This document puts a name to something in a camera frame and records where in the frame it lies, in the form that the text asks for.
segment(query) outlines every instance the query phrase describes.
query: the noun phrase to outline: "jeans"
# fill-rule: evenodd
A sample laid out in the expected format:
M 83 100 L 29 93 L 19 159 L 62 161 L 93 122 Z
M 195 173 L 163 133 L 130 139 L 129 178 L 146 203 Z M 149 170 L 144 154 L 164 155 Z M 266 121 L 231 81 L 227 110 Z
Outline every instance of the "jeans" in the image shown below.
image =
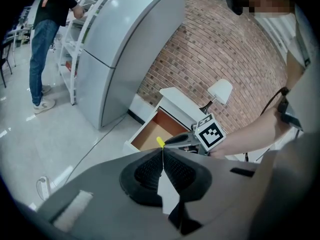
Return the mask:
M 34 29 L 34 37 L 31 43 L 31 60 L 29 71 L 29 87 L 32 96 L 32 102 L 38 106 L 42 99 L 42 79 L 47 53 L 53 42 L 59 25 L 51 19 L 40 21 Z

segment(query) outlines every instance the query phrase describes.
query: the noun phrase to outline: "hand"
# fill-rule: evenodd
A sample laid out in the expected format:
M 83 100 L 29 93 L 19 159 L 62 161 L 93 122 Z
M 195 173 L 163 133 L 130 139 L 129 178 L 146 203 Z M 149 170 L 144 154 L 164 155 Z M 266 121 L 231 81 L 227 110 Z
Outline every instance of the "hand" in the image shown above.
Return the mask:
M 85 15 L 85 11 L 82 6 L 77 4 L 75 7 L 72 8 L 73 15 L 76 19 L 81 19 Z

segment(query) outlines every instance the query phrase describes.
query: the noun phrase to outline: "refrigerator door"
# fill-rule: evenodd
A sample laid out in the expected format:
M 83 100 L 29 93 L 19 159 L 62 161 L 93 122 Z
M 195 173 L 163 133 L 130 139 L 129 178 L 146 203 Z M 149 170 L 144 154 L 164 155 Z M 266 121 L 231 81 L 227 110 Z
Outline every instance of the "refrigerator door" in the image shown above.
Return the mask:
M 76 101 L 80 111 L 92 125 L 101 127 L 106 94 L 114 70 L 85 50 L 79 60 L 76 77 Z
M 115 68 L 135 28 L 159 1 L 108 0 L 88 32 L 84 49 L 107 66 Z

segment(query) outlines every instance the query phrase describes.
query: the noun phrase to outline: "chair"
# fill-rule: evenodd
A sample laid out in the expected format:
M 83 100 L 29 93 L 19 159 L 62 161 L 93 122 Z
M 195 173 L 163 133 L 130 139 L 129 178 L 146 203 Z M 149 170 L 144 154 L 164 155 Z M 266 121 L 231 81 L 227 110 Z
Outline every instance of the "chair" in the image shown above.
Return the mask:
M 12 70 L 11 70 L 11 67 L 10 67 L 10 64 L 9 64 L 9 61 L 8 61 L 8 56 L 9 56 L 9 51 L 10 51 L 11 44 L 12 44 L 13 42 L 14 42 L 13 39 L 4 42 L 4 43 L 1 45 L 1 49 L 0 49 L 0 58 L 1 58 L 1 61 L 0 61 L 0 73 L 1 73 L 2 81 L 3 81 L 3 84 L 4 84 L 4 87 L 5 87 L 5 88 L 7 88 L 7 86 L 6 86 L 6 82 L 5 82 L 4 72 L 3 72 L 2 66 L 3 66 L 5 63 L 8 63 L 8 66 L 9 66 L 9 68 L 10 68 L 10 73 L 11 73 L 11 75 L 12 75 Z M 5 50 L 6 48 L 8 48 L 7 53 L 6 53 L 6 57 L 5 57 L 5 58 L 2 58 L 2 56 L 3 56 L 3 54 L 4 54 L 4 50 Z

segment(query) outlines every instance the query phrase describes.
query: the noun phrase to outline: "wooden drawer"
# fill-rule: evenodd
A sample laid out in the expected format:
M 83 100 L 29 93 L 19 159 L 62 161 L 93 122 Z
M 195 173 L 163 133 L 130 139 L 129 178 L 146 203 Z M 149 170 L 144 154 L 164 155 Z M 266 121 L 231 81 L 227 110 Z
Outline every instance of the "wooden drawer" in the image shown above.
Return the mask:
M 159 148 L 157 137 L 163 141 L 170 139 L 181 133 L 188 132 L 189 129 L 179 123 L 175 118 L 162 110 L 160 107 L 152 114 L 141 128 L 124 143 L 123 153 L 130 155 L 139 151 L 146 151 Z

